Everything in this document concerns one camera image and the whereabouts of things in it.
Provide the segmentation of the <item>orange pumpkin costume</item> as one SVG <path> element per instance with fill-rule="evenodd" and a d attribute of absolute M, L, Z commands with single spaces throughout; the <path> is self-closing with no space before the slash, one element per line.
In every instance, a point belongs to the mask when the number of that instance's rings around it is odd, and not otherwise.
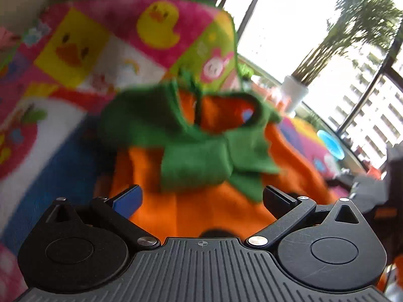
<path fill-rule="evenodd" d="M 139 252 L 126 296 L 151 301 L 378 301 L 387 255 L 351 200 L 278 130 L 280 116 L 250 93 L 202 93 L 191 79 L 118 93 L 100 138 L 117 151 L 111 195 L 143 191 L 130 221 L 163 242 Z M 273 186 L 316 210 L 269 251 L 245 239 L 276 218 Z"/>

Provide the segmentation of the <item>blue plastic basin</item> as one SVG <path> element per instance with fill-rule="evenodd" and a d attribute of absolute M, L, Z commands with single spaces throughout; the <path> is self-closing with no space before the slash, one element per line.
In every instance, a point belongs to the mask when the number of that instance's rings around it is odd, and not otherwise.
<path fill-rule="evenodd" d="M 317 136 L 326 146 L 328 152 L 337 160 L 343 160 L 345 158 L 344 150 L 339 144 L 338 140 L 331 136 L 324 130 L 318 130 Z"/>

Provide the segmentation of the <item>colourful cartoon play mat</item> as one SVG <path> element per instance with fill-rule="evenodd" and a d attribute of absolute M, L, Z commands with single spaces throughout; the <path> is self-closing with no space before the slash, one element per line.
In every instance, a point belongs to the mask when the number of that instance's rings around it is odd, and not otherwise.
<path fill-rule="evenodd" d="M 191 79 L 243 92 L 223 10 L 191 0 L 70 0 L 46 8 L 1 66 L 1 300 L 26 290 L 16 256 L 58 197 L 112 197 L 116 149 L 99 135 L 121 91 Z"/>

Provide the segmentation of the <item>potted palm plant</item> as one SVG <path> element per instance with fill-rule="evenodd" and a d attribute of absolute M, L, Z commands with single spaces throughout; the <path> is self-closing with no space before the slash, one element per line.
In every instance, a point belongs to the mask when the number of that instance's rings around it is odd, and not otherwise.
<path fill-rule="evenodd" d="M 283 111 L 293 112 L 300 105 L 309 85 L 334 57 L 345 57 L 365 45 L 387 51 L 401 19 L 402 11 L 393 0 L 337 0 L 335 15 L 327 20 L 326 36 L 283 80 Z"/>

